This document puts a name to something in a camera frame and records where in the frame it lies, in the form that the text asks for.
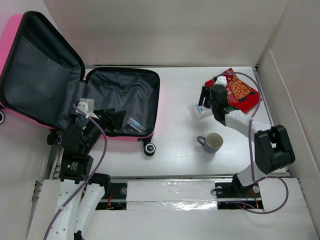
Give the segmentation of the pink hard-shell suitcase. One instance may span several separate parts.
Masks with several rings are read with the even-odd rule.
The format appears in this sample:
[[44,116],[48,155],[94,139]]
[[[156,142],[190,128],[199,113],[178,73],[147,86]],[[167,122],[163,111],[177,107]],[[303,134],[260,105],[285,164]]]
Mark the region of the pink hard-shell suitcase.
[[[156,152],[160,77],[151,70],[97,67],[86,71],[78,53],[38,11],[11,16],[0,38],[0,105],[50,130],[49,145],[62,143],[70,124],[85,126],[73,104],[94,100],[94,112],[126,111],[122,128],[105,134],[115,140],[143,142],[147,156]],[[145,127],[138,132],[127,124],[132,117]]]

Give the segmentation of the white tissue packet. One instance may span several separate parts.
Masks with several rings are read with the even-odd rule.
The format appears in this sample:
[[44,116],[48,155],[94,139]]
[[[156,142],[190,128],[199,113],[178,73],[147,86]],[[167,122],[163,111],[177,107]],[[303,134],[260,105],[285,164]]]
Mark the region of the white tissue packet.
[[205,108],[204,106],[199,106],[195,103],[189,105],[187,109],[194,123],[198,123],[205,118],[213,116],[210,108]]

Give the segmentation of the purple ceramic mug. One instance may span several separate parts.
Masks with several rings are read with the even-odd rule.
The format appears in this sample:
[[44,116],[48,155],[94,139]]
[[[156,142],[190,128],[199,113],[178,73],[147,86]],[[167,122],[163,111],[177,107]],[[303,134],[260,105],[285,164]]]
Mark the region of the purple ceramic mug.
[[198,136],[197,141],[208,154],[216,153],[224,143],[222,136],[215,132],[209,133],[206,137]]

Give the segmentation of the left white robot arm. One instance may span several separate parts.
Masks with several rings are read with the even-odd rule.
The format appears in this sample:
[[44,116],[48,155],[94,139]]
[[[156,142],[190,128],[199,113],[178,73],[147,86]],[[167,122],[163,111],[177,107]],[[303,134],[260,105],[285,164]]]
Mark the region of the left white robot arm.
[[45,240],[82,240],[99,201],[112,191],[110,176],[92,167],[90,152],[100,137],[107,137],[106,132],[121,128],[126,111],[75,109],[88,123],[85,127],[72,123],[63,131],[58,199]]

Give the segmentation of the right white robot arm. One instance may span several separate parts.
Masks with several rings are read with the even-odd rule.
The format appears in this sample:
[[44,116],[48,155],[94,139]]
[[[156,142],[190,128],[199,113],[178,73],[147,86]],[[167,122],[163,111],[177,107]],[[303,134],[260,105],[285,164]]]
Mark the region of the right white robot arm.
[[219,198],[242,197],[269,174],[295,162],[287,129],[280,124],[271,126],[255,121],[230,105],[223,85],[203,86],[198,103],[210,109],[216,121],[243,134],[249,142],[249,166],[234,174],[231,182],[215,185],[214,190]]

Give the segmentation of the red patterned cloth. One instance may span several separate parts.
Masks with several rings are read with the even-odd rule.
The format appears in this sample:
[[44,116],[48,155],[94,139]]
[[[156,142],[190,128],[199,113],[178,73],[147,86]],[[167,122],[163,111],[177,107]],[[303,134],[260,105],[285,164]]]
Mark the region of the red patterned cloth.
[[[227,100],[228,103],[248,114],[259,103],[260,95],[257,90],[241,81],[232,68],[223,72],[227,79]],[[214,80],[210,79],[204,83],[208,89],[214,85]]]

